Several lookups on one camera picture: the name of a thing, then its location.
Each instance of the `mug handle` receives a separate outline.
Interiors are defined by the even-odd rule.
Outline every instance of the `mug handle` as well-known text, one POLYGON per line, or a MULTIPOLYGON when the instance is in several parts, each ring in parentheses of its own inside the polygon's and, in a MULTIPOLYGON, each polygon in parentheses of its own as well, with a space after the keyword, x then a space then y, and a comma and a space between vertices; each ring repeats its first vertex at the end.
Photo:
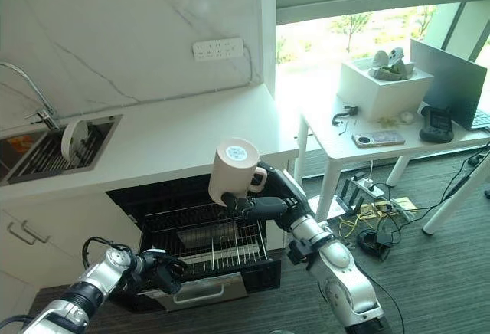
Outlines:
POLYGON ((263 190, 263 186, 266 184, 267 181, 267 171, 264 168, 257 167, 255 168, 255 172, 253 173, 254 175, 261 175, 262 176, 262 181, 260 181, 260 184, 258 185, 250 185, 248 186, 248 189, 251 192, 261 192, 263 190))

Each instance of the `kitchen sink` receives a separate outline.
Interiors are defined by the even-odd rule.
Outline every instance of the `kitchen sink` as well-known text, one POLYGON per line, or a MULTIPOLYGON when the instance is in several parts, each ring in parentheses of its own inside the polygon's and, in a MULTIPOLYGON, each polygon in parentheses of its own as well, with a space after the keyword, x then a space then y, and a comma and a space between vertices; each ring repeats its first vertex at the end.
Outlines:
POLYGON ((92 170, 121 116, 87 121, 89 135, 72 162, 61 155, 64 128, 0 140, 0 186, 92 170))

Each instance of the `faucet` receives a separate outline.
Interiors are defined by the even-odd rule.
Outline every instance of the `faucet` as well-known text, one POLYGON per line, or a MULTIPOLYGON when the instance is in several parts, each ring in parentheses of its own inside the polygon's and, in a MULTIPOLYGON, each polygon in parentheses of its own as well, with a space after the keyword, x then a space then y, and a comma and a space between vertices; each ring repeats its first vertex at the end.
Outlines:
POLYGON ((44 122, 44 124, 48 127, 48 129, 60 129, 60 126, 58 125, 58 122, 57 122, 57 119, 58 119, 57 111, 51 105, 51 103, 46 98, 46 96, 43 94, 41 89, 39 89, 36 86, 34 81, 32 81, 31 78, 20 67, 17 67, 14 64, 10 64, 9 62, 0 61, 0 66, 10 68, 11 70, 15 71, 17 74, 21 75, 22 78, 29 84, 29 87, 31 87, 31 89, 36 93, 39 100, 43 103, 43 107, 37 109, 34 113, 26 116, 25 119, 31 118, 33 116, 38 116, 39 119, 41 120, 40 122, 44 122))

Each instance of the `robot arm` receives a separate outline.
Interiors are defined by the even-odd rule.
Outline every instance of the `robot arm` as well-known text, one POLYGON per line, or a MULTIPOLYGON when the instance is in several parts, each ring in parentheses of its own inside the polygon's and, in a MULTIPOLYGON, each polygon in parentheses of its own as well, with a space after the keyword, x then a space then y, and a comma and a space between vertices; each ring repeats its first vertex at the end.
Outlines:
POLYGON ((356 267, 351 252, 335 238, 327 222, 319 224, 313 218, 304 191, 287 172, 264 162, 259 167, 267 170, 263 191, 266 197, 235 198, 225 192, 223 202, 246 218, 274 219, 292 234, 289 259, 293 264, 308 263, 306 269, 320 283, 347 333, 391 333, 371 282, 356 267))
POLYGON ((108 248, 103 259, 89 267, 79 280, 51 302, 23 333, 82 333, 97 309, 114 290, 138 293, 151 280, 166 293, 177 293, 187 266, 164 250, 133 255, 130 249, 108 248))

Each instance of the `marble backsplash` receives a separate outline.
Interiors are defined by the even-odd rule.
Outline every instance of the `marble backsplash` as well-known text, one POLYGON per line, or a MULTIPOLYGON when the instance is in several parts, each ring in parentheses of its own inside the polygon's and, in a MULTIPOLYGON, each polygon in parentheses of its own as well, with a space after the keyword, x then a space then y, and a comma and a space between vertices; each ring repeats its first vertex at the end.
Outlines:
MULTIPOLYGON (((262 82, 261 23, 260 0, 0 0, 0 61, 70 116, 262 82), (194 42, 232 37, 243 57, 194 61, 194 42)), ((0 129, 37 107, 0 68, 0 129)))

